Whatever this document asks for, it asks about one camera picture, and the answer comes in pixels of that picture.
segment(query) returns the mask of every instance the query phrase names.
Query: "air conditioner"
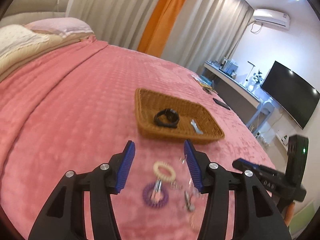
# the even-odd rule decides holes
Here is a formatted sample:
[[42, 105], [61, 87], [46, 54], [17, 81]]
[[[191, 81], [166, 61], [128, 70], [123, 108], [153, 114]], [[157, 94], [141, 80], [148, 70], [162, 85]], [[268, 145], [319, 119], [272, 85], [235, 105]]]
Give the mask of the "air conditioner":
[[253, 17], [258, 24], [263, 23], [266, 27], [276, 26], [286, 30], [290, 28], [290, 17], [286, 13], [267, 9], [256, 9]]

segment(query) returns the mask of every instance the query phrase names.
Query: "curtain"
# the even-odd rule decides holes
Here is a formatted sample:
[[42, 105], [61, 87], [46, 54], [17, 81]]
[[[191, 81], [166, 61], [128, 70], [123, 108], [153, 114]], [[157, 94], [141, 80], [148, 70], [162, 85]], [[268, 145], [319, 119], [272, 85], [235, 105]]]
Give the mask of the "curtain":
[[74, 0], [69, 17], [85, 21], [97, 39], [137, 49], [158, 0]]
[[138, 51], [160, 57], [170, 31], [186, 0], [159, 0], [138, 46]]
[[194, 72], [206, 60], [230, 59], [253, 11], [245, 0], [186, 0], [161, 58]]

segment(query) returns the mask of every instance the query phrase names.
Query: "smartwatch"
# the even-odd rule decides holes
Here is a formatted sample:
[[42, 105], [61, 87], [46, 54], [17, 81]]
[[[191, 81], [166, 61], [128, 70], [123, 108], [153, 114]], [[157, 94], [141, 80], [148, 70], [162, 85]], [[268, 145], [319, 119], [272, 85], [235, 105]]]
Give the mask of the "smartwatch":
[[[161, 115], [165, 115], [165, 117], [167, 118], [167, 120], [170, 123], [165, 123], [162, 122], [159, 117]], [[154, 122], [157, 126], [163, 126], [163, 127], [169, 127], [169, 128], [177, 128], [178, 122], [180, 120], [179, 115], [176, 111], [174, 111], [173, 109], [164, 109], [162, 111], [160, 111], [158, 114], [155, 115], [154, 117]]]

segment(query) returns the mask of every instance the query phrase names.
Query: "beige curtain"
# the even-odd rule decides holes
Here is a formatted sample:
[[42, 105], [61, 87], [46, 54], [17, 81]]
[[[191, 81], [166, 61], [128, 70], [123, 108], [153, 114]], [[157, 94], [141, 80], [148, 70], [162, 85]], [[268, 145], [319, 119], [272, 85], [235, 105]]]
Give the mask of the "beige curtain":
[[69, 16], [88, 23], [99, 40], [137, 49], [158, 0], [74, 0]]
[[245, 0], [186, 0], [161, 58], [194, 72], [231, 58], [253, 11]]

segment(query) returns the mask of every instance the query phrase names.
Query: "pink pillow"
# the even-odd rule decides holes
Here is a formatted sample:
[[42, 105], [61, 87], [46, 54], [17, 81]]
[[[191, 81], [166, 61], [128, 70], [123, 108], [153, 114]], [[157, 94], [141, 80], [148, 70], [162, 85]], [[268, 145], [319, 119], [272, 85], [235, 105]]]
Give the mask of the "pink pillow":
[[39, 20], [26, 24], [25, 27], [36, 33], [57, 34], [62, 38], [75, 33], [93, 33], [87, 23], [71, 17]]

